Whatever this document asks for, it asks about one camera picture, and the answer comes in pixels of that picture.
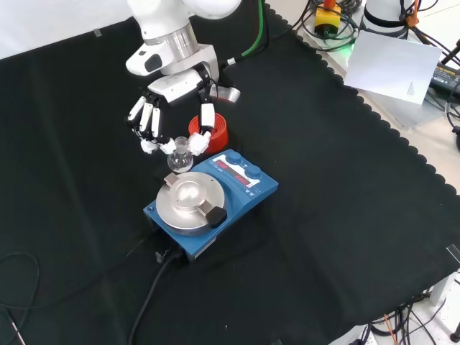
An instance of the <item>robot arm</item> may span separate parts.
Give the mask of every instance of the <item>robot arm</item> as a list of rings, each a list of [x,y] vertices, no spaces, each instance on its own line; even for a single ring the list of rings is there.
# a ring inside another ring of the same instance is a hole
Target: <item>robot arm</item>
[[[128,116],[134,133],[141,138],[147,153],[158,147],[166,154],[175,149],[171,138],[161,132],[162,102],[172,103],[191,93],[201,99],[200,133],[190,137],[190,150],[200,155],[207,148],[215,125],[211,94],[235,102],[239,91],[218,87],[219,67],[211,45],[199,45],[189,17],[194,14],[207,19],[221,19],[235,11],[241,0],[128,0],[138,21],[144,44],[127,60],[127,69],[146,76],[158,70],[161,77],[148,87]]]
[[[133,74],[146,76],[189,58],[200,50],[189,17],[196,14],[221,19],[240,3],[241,0],[128,0],[144,44],[128,59],[126,67]]]

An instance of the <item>blue knob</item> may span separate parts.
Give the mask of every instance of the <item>blue knob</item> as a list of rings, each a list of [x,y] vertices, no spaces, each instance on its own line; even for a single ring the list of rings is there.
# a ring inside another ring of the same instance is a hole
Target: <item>blue knob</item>
[[[259,167],[256,167],[255,165],[247,167],[244,173],[248,178],[253,178],[255,180],[258,180],[262,177],[262,171]]]
[[[242,156],[237,152],[230,152],[226,156],[226,161],[230,164],[240,165],[242,163]]]

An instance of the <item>red cup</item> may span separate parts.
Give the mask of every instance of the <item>red cup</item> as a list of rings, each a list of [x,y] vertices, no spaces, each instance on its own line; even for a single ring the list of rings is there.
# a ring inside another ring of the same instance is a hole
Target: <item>red cup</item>
[[[188,125],[190,135],[198,133],[198,115],[195,116]],[[216,113],[216,125],[211,133],[211,141],[205,153],[215,153],[221,151],[229,143],[229,133],[224,117]]]

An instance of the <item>aluminum plate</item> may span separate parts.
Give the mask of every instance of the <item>aluminum plate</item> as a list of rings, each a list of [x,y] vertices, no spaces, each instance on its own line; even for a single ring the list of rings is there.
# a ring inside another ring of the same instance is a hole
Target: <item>aluminum plate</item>
[[[170,187],[164,185],[157,195],[157,212],[160,218],[169,226],[179,230],[180,234],[196,235],[203,228],[208,230],[205,217],[196,207],[186,207],[189,211],[180,209],[181,206],[199,203],[206,198],[212,205],[224,207],[224,189],[216,179],[202,172],[184,172],[178,175],[178,180]]]

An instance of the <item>scalloped edge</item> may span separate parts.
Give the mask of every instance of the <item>scalloped edge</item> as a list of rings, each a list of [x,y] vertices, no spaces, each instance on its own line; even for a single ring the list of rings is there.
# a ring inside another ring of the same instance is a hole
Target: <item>scalloped edge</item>
[[[289,25],[289,22],[284,19],[280,14],[276,13],[276,11],[270,6],[270,4],[267,4],[265,3],[264,4],[269,13],[270,13],[270,16],[278,19],[280,22],[282,22],[284,25],[286,25],[286,28],[288,28],[290,25]],[[306,45],[307,47],[311,47],[304,39],[302,36],[300,36],[296,30],[292,29],[291,28],[291,32],[297,37],[297,39],[302,42],[303,45]],[[344,85],[344,79],[342,78],[341,75],[339,75],[338,73],[336,73],[336,71],[329,66],[327,60],[324,60],[323,59],[323,56],[321,54],[319,54],[318,52],[315,53],[315,56],[321,60],[321,62],[323,63],[323,65],[325,65],[326,69],[329,70],[332,75],[334,76],[335,79],[337,79],[337,81],[342,85],[342,86],[345,86]],[[444,184],[444,188],[446,189],[446,191],[448,192],[448,194],[451,194],[453,196],[455,196],[455,201],[457,203],[460,203],[460,195],[457,193],[457,190],[454,186],[452,186],[451,184],[448,184],[446,183],[446,179],[444,178],[444,176],[436,173],[437,169],[436,167],[434,167],[433,165],[429,164],[428,163],[428,160],[426,159],[426,157],[424,155],[421,155],[420,153],[418,153],[418,149],[412,145],[410,145],[410,142],[409,142],[409,139],[403,137],[400,133],[400,131],[398,131],[397,129],[395,128],[392,128],[391,127],[391,124],[384,120],[382,118],[382,116],[377,113],[376,111],[372,110],[372,106],[368,103],[365,102],[364,98],[362,96],[359,95],[359,91],[355,88],[350,88],[354,91],[356,91],[356,99],[358,100],[359,103],[362,104],[362,106],[364,108],[368,108],[366,110],[368,110],[371,115],[373,115],[373,117],[379,122],[379,125],[380,126],[384,126],[384,127],[387,127],[387,129],[389,130],[389,132],[392,133],[393,136],[399,138],[401,144],[403,144],[404,146],[406,146],[412,153],[415,154],[415,156],[421,161],[423,162],[423,164],[425,164],[426,166],[426,169],[429,171],[430,174],[433,174],[435,179],[438,180],[438,182],[440,182],[441,184]]]

